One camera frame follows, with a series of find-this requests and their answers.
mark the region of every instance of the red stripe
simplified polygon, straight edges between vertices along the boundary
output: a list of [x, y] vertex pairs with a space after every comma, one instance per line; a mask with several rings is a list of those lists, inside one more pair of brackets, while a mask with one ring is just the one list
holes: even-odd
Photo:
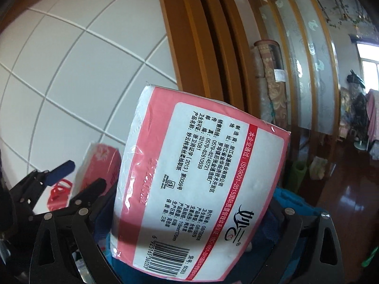
[[[213, 228], [213, 231], [212, 231], [207, 243], [205, 244], [202, 253], [200, 254], [196, 264], [192, 268], [191, 273], [187, 276], [186, 280], [191, 281], [196, 276], [196, 274], [198, 273], [198, 271], [200, 270], [200, 268], [204, 264], [205, 260], [209, 256], [210, 252], [212, 251], [213, 247], [215, 246], [217, 238], [219, 237], [219, 233], [222, 231], [222, 229], [225, 225], [225, 222], [230, 215], [230, 211], [233, 208], [233, 205], [236, 201], [239, 189], [241, 188], [242, 181], [243, 181], [243, 178], [245, 176], [246, 168], [249, 164], [251, 152], [253, 150], [253, 145], [255, 142], [255, 137], [257, 135], [257, 130], [258, 130], [257, 126], [251, 125], [251, 124], [249, 125], [249, 130], [248, 130], [248, 134], [246, 135], [245, 145], [243, 147], [241, 158], [239, 159], [237, 172], [236, 172], [236, 175], [234, 176], [234, 180], [233, 180], [232, 186], [230, 187], [230, 190], [229, 190], [228, 196], [225, 200], [224, 206], [221, 209], [221, 212], [220, 212], [220, 215], [217, 219], [216, 225]], [[232, 208], [230, 208], [230, 210], [228, 211], [227, 216], [221, 216], [222, 211], [226, 207], [226, 204], [231, 204]]]

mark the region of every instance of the barcode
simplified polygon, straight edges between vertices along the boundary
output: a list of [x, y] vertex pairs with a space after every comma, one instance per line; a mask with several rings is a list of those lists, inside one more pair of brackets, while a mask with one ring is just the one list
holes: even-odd
[[189, 249], [156, 241], [147, 270], [162, 275], [176, 276], [189, 252]]

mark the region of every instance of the white tiled wall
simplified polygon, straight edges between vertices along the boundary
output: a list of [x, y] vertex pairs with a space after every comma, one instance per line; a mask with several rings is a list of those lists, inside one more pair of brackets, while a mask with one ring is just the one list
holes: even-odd
[[42, 0], [25, 11], [0, 34], [8, 186], [34, 168], [79, 166], [91, 142], [123, 152], [147, 83], [177, 89], [159, 0]]

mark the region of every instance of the tissue package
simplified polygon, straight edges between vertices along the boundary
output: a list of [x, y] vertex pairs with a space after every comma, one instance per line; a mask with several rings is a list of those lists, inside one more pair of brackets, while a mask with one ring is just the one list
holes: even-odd
[[113, 257], [160, 278], [222, 281], [266, 212], [288, 141], [228, 104], [146, 86], [122, 157]]

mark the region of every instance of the window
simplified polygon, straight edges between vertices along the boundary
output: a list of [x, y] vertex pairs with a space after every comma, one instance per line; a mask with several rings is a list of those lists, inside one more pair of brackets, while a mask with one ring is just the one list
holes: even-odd
[[379, 47], [358, 43], [357, 48], [361, 58], [366, 93], [370, 89], [379, 90]]

